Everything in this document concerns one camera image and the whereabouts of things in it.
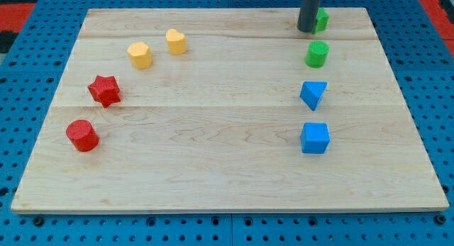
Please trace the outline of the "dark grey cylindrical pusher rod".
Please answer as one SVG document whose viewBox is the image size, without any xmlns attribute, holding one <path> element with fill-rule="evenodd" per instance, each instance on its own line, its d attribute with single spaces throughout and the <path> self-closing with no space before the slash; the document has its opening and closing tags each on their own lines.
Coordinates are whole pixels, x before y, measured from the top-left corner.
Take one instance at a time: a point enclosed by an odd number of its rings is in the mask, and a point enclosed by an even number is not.
<svg viewBox="0 0 454 246">
<path fill-rule="evenodd" d="M 299 31 L 310 33 L 314 29 L 320 3 L 321 0 L 302 0 L 297 21 Z"/>
</svg>

